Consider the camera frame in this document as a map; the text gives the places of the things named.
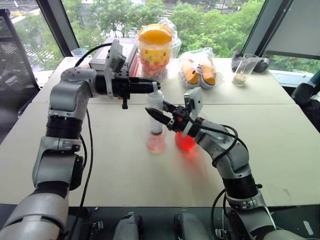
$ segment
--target orange lid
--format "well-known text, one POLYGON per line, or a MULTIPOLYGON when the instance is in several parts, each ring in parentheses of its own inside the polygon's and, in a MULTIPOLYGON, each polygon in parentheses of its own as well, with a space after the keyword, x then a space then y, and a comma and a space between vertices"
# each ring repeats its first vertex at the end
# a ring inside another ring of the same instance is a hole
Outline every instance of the orange lid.
POLYGON ((172 41, 171 30, 161 24, 150 24, 140 29, 139 40, 146 44, 163 45, 172 41))

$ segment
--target white bottle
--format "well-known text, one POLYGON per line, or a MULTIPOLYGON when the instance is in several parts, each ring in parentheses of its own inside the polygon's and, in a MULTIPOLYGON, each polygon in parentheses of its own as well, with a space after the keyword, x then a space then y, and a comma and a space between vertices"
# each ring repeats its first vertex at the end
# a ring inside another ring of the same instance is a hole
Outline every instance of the white bottle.
MULTIPOLYGON (((162 91, 158 90, 157 82, 154 81, 152 85, 153 92, 146 95, 148 108, 157 109, 162 112, 164 107, 164 95, 162 91)), ((150 132, 153 135, 160 135, 163 130, 162 127, 162 123, 158 122, 150 116, 150 132)))

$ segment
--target clear cup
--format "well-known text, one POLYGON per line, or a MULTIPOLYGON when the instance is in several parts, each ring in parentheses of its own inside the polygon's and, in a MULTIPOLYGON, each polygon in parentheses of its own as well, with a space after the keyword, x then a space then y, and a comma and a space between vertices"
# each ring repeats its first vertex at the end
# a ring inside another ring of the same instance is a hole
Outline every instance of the clear cup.
POLYGON ((254 54, 247 53, 243 55, 243 58, 234 73, 232 83, 237 86, 244 85, 258 62, 259 58, 254 54))
POLYGON ((83 55, 85 55, 86 53, 88 52, 87 49, 85 48, 76 48, 76 49, 73 49, 71 51, 71 54, 72 56, 74 56, 74 59, 76 61, 78 61, 80 58, 82 58, 83 55))

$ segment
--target plastic bag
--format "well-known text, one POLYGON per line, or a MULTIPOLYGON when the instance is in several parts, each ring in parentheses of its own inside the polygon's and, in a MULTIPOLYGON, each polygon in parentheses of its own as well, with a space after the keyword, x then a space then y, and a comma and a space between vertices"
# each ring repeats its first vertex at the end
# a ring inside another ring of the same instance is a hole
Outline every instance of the plastic bag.
POLYGON ((166 26, 172 32, 171 57, 175 59, 178 56, 181 47, 181 40, 178 37, 177 27, 168 18, 162 19, 158 24, 166 26))
POLYGON ((180 78, 187 89, 203 87, 212 89, 217 83, 217 70, 212 61, 211 47, 187 51, 179 58, 180 78))
POLYGON ((143 76, 157 81, 165 78, 167 65, 177 57, 181 46, 176 26, 165 18, 141 28, 137 39, 143 76))

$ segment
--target white table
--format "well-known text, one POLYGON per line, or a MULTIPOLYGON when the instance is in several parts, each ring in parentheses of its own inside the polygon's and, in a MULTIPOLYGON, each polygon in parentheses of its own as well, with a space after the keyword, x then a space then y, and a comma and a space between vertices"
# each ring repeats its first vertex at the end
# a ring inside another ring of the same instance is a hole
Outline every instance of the white table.
MULTIPOLYGON (((94 164, 85 206, 209 207, 223 189, 208 154, 199 148, 183 154, 173 132, 166 133, 163 153, 149 152, 144 105, 88 109, 94 164)), ((203 113, 237 129, 268 206, 320 203, 320 135, 297 105, 204 105, 203 113)), ((31 103, 0 145, 0 203, 17 204, 34 190, 32 168, 47 114, 48 103, 31 103)), ((86 120, 82 134, 88 146, 86 120)), ((83 187, 71 192, 70 206, 79 205, 83 187)))
MULTIPOLYGON (((168 79, 161 82, 166 101, 172 104, 184 104, 183 94, 187 91, 178 78, 178 66, 175 60, 170 66, 168 79)), ((231 83, 233 72, 230 58, 214 58, 214 65, 223 75, 211 90, 202 90, 204 104, 294 104, 294 101, 279 85, 269 71, 253 73, 242 87, 231 83)), ((33 99, 34 103, 48 103, 51 89, 60 81, 61 73, 75 65, 73 57, 66 57, 54 71, 47 84, 33 99)), ((121 100, 100 96, 89 100, 89 104, 120 104, 121 100)), ((145 104, 145 94, 133 94, 128 104, 145 104)))

